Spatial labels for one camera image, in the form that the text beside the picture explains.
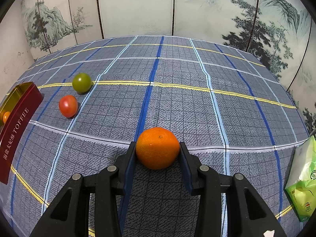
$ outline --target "green ball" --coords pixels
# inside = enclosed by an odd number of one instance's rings
[[[78,93],[85,93],[89,91],[91,85],[91,78],[86,73],[79,73],[72,80],[72,87]]]

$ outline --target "green plastic bag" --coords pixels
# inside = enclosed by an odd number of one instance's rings
[[[316,141],[312,135],[296,148],[285,190],[304,222],[316,208]]]

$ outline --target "white sticker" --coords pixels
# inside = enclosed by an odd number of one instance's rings
[[[274,237],[274,230],[273,231],[269,231],[267,230],[264,234],[264,237]]]

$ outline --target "silver screw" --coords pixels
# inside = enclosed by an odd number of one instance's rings
[[[108,167],[107,167],[107,170],[108,170],[109,172],[113,172],[113,171],[116,170],[116,166],[114,166],[114,165],[108,166]]]
[[[72,175],[72,179],[73,180],[79,180],[80,177],[81,177],[81,174],[79,174],[79,173],[75,173],[75,174]]]
[[[235,177],[238,180],[243,180],[244,179],[244,176],[242,174],[239,174],[239,173],[235,174]]]
[[[206,172],[209,170],[209,167],[207,165],[201,165],[200,170]]]

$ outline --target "orange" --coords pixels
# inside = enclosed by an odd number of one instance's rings
[[[170,166],[180,152],[175,135],[167,129],[153,127],[143,131],[136,143],[136,156],[149,169]]]
[[[10,111],[7,111],[6,113],[4,113],[4,115],[3,115],[3,123],[7,122],[9,115],[10,115]]]

